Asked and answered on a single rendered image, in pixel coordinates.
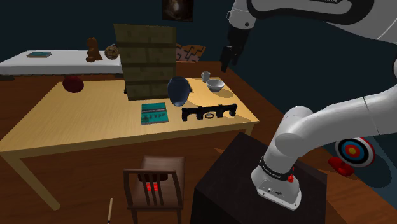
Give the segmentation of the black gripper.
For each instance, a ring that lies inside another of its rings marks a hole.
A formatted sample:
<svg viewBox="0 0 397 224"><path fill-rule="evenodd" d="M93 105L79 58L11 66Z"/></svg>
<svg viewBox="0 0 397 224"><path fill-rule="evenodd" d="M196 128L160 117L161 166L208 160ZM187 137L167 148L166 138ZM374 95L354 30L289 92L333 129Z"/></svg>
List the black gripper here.
<svg viewBox="0 0 397 224"><path fill-rule="evenodd" d="M232 25L228 29L228 45L224 46L220 56L221 71L226 72L229 62L236 66L249 37L250 29L240 29Z"/></svg>

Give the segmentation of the zigzag patterned pillow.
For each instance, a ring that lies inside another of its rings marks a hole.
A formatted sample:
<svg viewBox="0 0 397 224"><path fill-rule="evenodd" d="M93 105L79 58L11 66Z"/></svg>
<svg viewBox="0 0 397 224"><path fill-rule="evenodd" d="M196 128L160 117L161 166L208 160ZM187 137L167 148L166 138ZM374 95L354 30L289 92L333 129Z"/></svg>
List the zigzag patterned pillow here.
<svg viewBox="0 0 397 224"><path fill-rule="evenodd" d="M206 50L202 45L176 44L177 62L198 62Z"/></svg>

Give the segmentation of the dark blue vase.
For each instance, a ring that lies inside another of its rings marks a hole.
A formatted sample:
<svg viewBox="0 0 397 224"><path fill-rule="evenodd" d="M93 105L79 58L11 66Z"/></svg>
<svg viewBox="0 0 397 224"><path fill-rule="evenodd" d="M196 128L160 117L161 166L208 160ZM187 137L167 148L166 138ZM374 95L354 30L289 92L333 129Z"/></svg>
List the dark blue vase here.
<svg viewBox="0 0 397 224"><path fill-rule="evenodd" d="M190 94L190 85L186 78L175 76L167 84L167 93L171 103L175 106L183 106Z"/></svg>

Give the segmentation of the black arched rack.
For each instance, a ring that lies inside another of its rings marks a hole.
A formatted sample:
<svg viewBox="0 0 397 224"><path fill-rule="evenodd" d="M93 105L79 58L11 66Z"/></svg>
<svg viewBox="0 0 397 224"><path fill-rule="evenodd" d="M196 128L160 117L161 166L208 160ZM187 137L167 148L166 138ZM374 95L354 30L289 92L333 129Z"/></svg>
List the black arched rack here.
<svg viewBox="0 0 397 224"><path fill-rule="evenodd" d="M196 108L181 108L182 110L182 121L187 121L188 116L195 114L198 120L202 120L204 115L215 112L218 118L223 117L223 113L228 111L230 116L236 115L237 105L236 103L230 105L222 105L219 104L218 106L198 106Z"/></svg>

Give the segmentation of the brown brick-patterned box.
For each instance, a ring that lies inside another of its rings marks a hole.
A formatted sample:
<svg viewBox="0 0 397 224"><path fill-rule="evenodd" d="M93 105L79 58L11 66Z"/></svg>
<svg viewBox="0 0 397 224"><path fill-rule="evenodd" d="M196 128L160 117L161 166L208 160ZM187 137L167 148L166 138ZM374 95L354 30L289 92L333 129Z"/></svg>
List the brown brick-patterned box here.
<svg viewBox="0 0 397 224"><path fill-rule="evenodd" d="M176 75L176 28L115 24L114 30L128 100L167 98Z"/></svg>

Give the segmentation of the teal book with dark print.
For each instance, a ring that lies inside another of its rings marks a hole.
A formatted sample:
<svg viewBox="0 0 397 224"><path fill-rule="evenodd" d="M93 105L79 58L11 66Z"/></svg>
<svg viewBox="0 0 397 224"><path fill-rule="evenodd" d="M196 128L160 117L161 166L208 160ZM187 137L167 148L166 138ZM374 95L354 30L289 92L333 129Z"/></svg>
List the teal book with dark print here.
<svg viewBox="0 0 397 224"><path fill-rule="evenodd" d="M143 104L141 106L141 124L156 124L168 122L167 108L164 102Z"/></svg>

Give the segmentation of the brown woven ball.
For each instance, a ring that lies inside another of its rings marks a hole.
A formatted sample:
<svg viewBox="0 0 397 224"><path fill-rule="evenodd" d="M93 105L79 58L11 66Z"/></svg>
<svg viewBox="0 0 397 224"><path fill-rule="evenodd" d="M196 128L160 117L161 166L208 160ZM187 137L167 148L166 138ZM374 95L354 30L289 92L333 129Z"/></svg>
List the brown woven ball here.
<svg viewBox="0 0 397 224"><path fill-rule="evenodd" d="M119 53L118 47L115 44L113 44L113 45L106 47L104 54L105 54L106 58L108 58L109 60L115 60L118 58L120 53Z"/></svg>

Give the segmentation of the brown wooden chair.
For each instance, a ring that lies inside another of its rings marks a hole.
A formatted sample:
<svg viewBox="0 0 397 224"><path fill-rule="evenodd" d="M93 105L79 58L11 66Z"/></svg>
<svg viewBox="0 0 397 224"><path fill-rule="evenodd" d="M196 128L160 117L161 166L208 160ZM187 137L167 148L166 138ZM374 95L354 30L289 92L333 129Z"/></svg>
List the brown wooden chair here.
<svg viewBox="0 0 397 224"><path fill-rule="evenodd" d="M157 192L149 192L146 189L147 183L140 182L137 177L143 173L167 173L168 180L157 183ZM123 170L123 187L133 224L138 224L137 214L141 211L175 211L178 224L182 224L185 157L144 156L140 168Z"/></svg>

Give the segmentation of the dark robot stand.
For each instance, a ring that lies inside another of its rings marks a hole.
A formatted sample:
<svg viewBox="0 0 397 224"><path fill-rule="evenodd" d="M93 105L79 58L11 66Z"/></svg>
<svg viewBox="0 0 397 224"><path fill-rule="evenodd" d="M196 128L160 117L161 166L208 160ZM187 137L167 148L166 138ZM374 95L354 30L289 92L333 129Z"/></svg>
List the dark robot stand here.
<svg viewBox="0 0 397 224"><path fill-rule="evenodd" d="M295 162L302 201L291 211L260 197L251 181L267 145L239 133L198 182L190 224L326 224L327 175Z"/></svg>

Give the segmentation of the dark bowl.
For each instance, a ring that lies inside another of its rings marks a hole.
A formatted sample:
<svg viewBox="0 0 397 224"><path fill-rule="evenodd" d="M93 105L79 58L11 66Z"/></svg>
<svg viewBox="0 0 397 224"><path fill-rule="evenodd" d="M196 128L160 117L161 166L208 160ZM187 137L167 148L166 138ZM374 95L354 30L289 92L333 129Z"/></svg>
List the dark bowl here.
<svg viewBox="0 0 397 224"><path fill-rule="evenodd" d="M138 180L140 182L146 182L149 183L152 181L153 183L158 183L161 181L167 181L168 180L168 174L162 174L162 173L143 173L143 174L138 174L137 175Z"/></svg>

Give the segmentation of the brown teddy bear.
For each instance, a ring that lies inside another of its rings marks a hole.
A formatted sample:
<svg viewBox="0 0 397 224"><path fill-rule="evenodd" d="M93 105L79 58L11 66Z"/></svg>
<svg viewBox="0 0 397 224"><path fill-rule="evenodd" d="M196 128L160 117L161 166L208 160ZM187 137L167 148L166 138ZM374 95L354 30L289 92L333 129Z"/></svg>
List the brown teddy bear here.
<svg viewBox="0 0 397 224"><path fill-rule="evenodd" d="M88 47L86 61L95 62L97 60L102 60L102 56L100 55L98 49L97 40L94 37L88 38L86 44Z"/></svg>

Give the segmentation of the light wooden table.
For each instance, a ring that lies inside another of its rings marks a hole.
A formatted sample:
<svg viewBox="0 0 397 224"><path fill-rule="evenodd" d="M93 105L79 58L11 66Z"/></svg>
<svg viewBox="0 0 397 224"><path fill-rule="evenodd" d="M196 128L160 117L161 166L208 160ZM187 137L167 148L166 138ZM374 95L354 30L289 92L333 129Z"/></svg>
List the light wooden table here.
<svg viewBox="0 0 397 224"><path fill-rule="evenodd" d="M128 100L122 80L86 81L84 89L75 94L58 83L0 140L0 156L56 211L60 204L23 158L233 130L250 134L259 122L228 86L213 93L198 78L188 82L193 91L187 108L235 103L236 115L204 120L190 117L184 122L181 108L162 99L168 122L143 125L141 106L145 102Z"/></svg>

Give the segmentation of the dark red ball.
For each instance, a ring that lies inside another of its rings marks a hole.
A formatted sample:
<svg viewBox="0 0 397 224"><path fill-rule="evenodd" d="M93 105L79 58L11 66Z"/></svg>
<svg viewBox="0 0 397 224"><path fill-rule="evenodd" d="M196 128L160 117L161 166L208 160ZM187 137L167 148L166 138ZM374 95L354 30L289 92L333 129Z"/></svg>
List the dark red ball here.
<svg viewBox="0 0 397 224"><path fill-rule="evenodd" d="M70 93L81 92L84 88L83 81L77 76L66 76L62 82L65 90Z"/></svg>

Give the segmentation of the white bed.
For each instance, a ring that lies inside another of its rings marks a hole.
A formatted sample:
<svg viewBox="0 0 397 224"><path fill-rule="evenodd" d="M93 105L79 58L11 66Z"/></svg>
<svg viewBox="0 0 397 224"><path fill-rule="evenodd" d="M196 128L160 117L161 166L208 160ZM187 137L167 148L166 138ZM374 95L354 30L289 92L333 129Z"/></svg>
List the white bed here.
<svg viewBox="0 0 397 224"><path fill-rule="evenodd" d="M0 63L0 75L63 75L63 74L121 74L119 58L110 60L103 51L102 60L87 62L85 50L50 50L45 58L28 57L31 50L22 52Z"/></svg>

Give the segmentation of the dark wall picture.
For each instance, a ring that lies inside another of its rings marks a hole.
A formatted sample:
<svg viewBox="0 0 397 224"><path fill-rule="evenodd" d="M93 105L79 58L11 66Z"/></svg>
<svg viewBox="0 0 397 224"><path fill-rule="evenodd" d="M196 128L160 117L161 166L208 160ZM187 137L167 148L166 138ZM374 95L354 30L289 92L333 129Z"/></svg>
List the dark wall picture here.
<svg viewBox="0 0 397 224"><path fill-rule="evenodd" d="M162 0L162 20L193 22L194 0Z"/></svg>

